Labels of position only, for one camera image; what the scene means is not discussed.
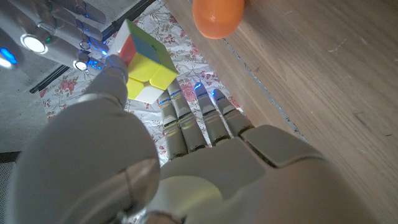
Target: scratch on wood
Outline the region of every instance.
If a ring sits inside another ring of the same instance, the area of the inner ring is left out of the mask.
[[[354,117],[363,125],[366,129],[372,132],[372,129],[359,117],[363,112],[353,113]]]
[[[291,13],[291,12],[293,12],[293,10],[290,10],[289,12],[286,12],[286,13],[284,14],[284,16],[286,16],[287,14],[289,14],[289,13]]]
[[[361,40],[362,40],[362,43],[364,44],[364,45],[367,45],[368,43],[366,42],[366,40],[363,38],[363,37],[361,37]]]
[[[335,52],[336,50],[338,50],[338,48],[344,43],[346,42],[347,39],[343,40],[335,49],[333,50],[328,50],[329,52]]]
[[[358,149],[358,148],[356,148],[356,149],[366,154],[366,152],[364,150]]]

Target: yellow cube face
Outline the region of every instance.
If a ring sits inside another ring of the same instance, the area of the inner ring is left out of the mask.
[[[174,79],[175,72],[161,65],[158,71],[156,71],[154,76],[149,80],[149,83],[156,88],[166,90]]]
[[[141,82],[148,82],[158,71],[160,65],[153,60],[136,53],[127,70],[129,77]]]
[[[135,99],[139,95],[139,93],[144,89],[144,84],[133,78],[129,78],[129,81],[127,82],[126,86],[128,91],[127,97],[131,100]]]

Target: rubik's cube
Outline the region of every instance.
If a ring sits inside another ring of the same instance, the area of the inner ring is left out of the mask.
[[[127,65],[129,99],[152,104],[177,77],[165,46],[129,20],[116,35],[114,48]]]

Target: gray floor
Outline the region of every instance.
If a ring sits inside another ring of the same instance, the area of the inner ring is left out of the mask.
[[[106,24],[90,23],[103,31],[113,21],[126,13],[140,0],[87,0],[101,9],[107,18]],[[24,66],[16,71],[0,69],[0,153],[21,151],[37,132],[47,124],[47,118],[38,93],[29,90],[36,86],[59,64],[23,50]]]

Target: robot finger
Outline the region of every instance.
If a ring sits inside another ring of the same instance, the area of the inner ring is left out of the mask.
[[[226,130],[224,123],[219,116],[214,104],[202,83],[197,83],[194,87],[195,94],[198,98],[200,111],[205,121],[206,129],[209,134],[211,145],[215,146],[223,140],[229,139],[230,136]]]
[[[233,136],[240,136],[248,129],[254,128],[248,118],[238,111],[220,90],[213,90],[211,95]]]
[[[52,0],[65,9],[79,15],[83,15],[93,21],[105,24],[105,14],[91,4],[85,3],[83,0]]]
[[[102,40],[102,33],[97,28],[82,22],[79,19],[76,19],[75,16],[64,7],[61,7],[53,2],[49,4],[51,8],[50,12],[54,18],[62,19],[63,21],[77,27],[80,32],[86,34],[88,37],[92,37],[96,40]]]
[[[53,4],[42,4],[36,1],[29,0],[14,0],[13,5],[21,10],[25,15],[31,18],[35,24],[45,29],[51,36],[57,36],[66,40],[78,49],[97,51],[100,53],[107,52],[108,46],[104,45],[101,41],[88,37],[84,34],[82,29],[79,29],[75,24],[72,25],[73,15],[66,10],[61,10],[60,7],[55,6],[55,14],[62,19],[54,18],[51,13]]]
[[[184,136],[178,125],[177,115],[172,105],[168,91],[164,91],[159,97],[160,109],[164,125],[164,133],[167,144],[167,155],[169,160],[182,157],[188,154],[188,148],[185,144]]]
[[[189,108],[178,81],[174,80],[167,91],[170,94],[170,100],[178,119],[177,123],[181,128],[188,151],[194,152],[198,149],[207,147],[205,137],[203,137],[196,118]]]

